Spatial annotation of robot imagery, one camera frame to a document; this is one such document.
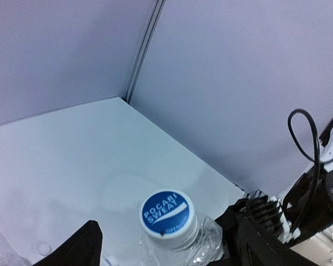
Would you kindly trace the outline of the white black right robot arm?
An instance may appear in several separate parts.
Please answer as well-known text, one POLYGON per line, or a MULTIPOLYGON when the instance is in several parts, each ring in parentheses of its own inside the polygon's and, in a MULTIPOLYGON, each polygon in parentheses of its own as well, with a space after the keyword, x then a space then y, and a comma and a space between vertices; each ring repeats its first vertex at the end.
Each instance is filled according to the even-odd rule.
POLYGON ((297 114, 310 125, 312 166, 284 197, 247 193, 217 218, 225 248, 217 265, 310 265, 293 247, 333 225, 333 117, 318 133, 303 109, 294 110, 289 119, 297 114))

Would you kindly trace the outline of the clear plastic bottle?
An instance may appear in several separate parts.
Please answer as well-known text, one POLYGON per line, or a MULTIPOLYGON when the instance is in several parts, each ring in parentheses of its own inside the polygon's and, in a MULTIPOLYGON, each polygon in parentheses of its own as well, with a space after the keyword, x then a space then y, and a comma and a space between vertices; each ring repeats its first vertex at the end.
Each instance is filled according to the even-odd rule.
POLYGON ((0 265, 30 265, 17 252, 0 232, 0 265))
POLYGON ((100 265, 208 265, 229 257, 222 228, 210 217, 196 213, 196 236, 177 249, 163 248, 144 233, 138 243, 121 254, 103 248, 100 265))

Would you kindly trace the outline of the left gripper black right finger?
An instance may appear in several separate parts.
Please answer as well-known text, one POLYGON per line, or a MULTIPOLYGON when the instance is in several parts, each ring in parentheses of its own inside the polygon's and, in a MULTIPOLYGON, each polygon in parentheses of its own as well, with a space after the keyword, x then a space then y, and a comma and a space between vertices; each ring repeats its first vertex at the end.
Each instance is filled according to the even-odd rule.
POLYGON ((243 218, 239 224, 238 244, 242 265, 315 265, 286 248, 250 217, 243 218))

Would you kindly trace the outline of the white blue bottle cap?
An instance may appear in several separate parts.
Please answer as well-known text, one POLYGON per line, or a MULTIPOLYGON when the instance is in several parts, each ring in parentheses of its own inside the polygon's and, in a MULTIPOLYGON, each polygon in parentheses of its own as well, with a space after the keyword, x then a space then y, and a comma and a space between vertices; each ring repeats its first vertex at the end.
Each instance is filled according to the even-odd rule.
POLYGON ((189 196, 179 190, 158 190, 147 197, 139 210, 145 235, 157 246, 182 249, 198 234, 198 220, 189 196))
POLYGON ((34 250, 37 254, 46 257, 51 254, 52 247, 46 241, 37 241, 34 244, 34 250))

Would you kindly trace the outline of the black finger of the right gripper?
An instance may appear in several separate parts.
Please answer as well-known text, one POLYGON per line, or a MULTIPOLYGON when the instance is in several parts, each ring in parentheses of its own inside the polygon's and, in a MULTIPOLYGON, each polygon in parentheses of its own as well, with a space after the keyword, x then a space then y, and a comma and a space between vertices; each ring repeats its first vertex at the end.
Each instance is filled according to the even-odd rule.
POLYGON ((239 257, 238 244, 238 214, 240 208, 236 205, 229 206, 226 211, 215 221, 222 228, 223 247, 227 258, 239 257))

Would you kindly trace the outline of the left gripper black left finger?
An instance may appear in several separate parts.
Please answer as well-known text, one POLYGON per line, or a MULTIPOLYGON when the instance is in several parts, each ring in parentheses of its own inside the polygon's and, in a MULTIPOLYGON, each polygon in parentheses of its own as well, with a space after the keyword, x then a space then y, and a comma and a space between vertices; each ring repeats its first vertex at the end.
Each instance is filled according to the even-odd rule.
POLYGON ((103 234, 98 222, 89 220, 34 266, 99 266, 102 241, 103 234))

